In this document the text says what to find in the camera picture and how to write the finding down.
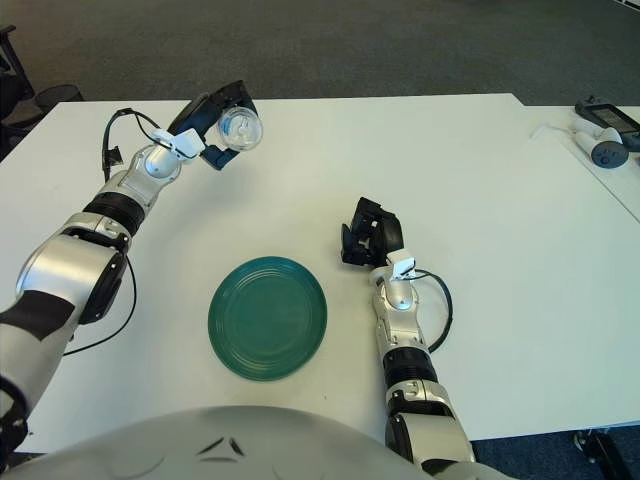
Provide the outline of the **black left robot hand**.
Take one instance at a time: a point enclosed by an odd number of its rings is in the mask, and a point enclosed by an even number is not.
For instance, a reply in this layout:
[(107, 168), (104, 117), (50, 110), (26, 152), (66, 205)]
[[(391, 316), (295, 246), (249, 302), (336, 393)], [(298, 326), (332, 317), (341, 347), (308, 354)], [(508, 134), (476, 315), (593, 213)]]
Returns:
[(174, 118), (168, 132), (177, 136), (193, 128), (205, 141), (214, 126), (226, 148), (206, 145), (201, 156), (216, 170), (222, 170), (239, 153), (255, 148), (262, 140), (262, 121), (242, 80), (192, 100)]

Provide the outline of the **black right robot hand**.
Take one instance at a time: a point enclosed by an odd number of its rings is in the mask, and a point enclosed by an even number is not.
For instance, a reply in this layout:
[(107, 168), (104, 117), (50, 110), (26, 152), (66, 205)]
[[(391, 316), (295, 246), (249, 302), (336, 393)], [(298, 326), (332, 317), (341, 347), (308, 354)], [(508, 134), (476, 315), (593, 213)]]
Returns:
[(343, 263), (373, 268), (386, 265), (389, 253), (404, 247), (401, 224), (380, 204), (361, 197), (350, 225), (341, 226)]

